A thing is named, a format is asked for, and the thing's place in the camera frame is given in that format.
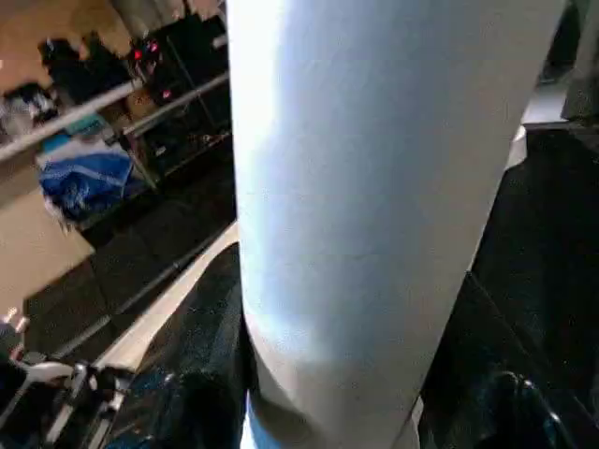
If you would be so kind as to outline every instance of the beige wall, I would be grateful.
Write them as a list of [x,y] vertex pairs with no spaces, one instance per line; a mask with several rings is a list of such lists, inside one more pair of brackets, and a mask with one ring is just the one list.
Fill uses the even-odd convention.
[[66,37],[76,48],[82,34],[96,29],[106,44],[125,53],[129,34],[108,0],[38,0],[0,19],[0,91],[25,80],[48,84],[37,44],[47,37]]

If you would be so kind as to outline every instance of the folded cloth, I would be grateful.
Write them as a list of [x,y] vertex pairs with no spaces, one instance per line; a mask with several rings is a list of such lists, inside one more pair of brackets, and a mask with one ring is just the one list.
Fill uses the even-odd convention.
[[133,164],[119,144],[69,142],[68,152],[55,152],[42,166],[44,194],[66,218],[79,220],[120,201]]

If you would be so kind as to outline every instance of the blue fabric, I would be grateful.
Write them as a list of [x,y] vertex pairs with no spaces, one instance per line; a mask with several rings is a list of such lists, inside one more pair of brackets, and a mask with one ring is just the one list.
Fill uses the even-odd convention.
[[52,152],[57,148],[60,148],[63,145],[65,145],[70,139],[71,137],[64,133],[57,134],[56,136],[53,136],[51,138],[47,138],[46,140],[44,140],[44,143],[42,144],[43,152]]
[[120,201],[132,168],[125,154],[90,153],[49,162],[39,182],[65,216],[79,219]]

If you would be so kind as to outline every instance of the white shelf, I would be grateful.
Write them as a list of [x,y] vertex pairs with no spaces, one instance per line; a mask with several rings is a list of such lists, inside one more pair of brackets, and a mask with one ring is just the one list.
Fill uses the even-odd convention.
[[141,87],[141,85],[140,80],[128,81],[81,106],[68,110],[65,114],[42,124],[40,127],[34,128],[31,133],[20,136],[16,140],[1,146],[0,161],[5,161],[20,152],[26,151],[32,145],[53,136],[71,124],[127,97]]

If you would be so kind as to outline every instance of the white cylinder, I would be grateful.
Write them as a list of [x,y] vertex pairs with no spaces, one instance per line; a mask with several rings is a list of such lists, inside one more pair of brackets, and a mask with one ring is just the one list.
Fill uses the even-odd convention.
[[258,447],[393,446],[562,3],[229,3]]

